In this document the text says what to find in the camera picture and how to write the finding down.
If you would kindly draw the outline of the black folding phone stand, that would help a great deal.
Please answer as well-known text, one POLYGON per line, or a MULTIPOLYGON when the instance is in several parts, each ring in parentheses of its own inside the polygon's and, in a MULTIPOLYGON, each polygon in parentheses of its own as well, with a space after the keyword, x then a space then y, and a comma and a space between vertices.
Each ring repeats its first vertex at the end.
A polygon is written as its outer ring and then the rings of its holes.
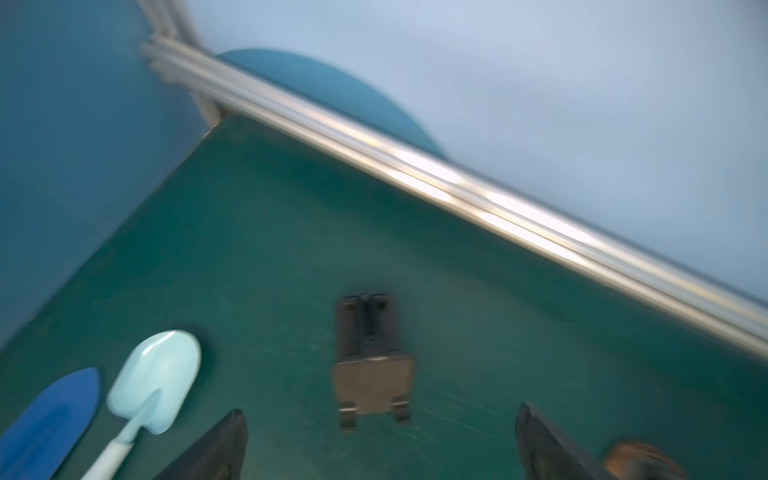
POLYGON ((355 430, 364 415, 390 413, 398 424, 410 422, 417 358, 401 348, 393 297, 379 293, 341 298, 336 333, 332 382, 340 429, 355 430))

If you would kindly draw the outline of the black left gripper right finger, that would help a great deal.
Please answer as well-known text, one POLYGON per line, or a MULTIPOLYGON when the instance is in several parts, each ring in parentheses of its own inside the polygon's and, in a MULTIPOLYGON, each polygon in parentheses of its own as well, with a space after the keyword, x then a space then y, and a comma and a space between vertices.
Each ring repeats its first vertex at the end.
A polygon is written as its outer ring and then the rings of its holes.
POLYGON ((521 404, 516 444, 528 480, 597 480, 615 477, 534 405, 521 404))

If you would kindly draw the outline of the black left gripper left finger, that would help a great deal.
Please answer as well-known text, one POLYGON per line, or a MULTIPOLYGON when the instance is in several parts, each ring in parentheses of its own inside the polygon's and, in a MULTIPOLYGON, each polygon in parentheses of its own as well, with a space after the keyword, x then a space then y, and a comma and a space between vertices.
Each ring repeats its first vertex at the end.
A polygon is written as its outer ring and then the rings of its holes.
POLYGON ((233 409, 154 479, 240 479, 248 440, 245 415, 233 409))

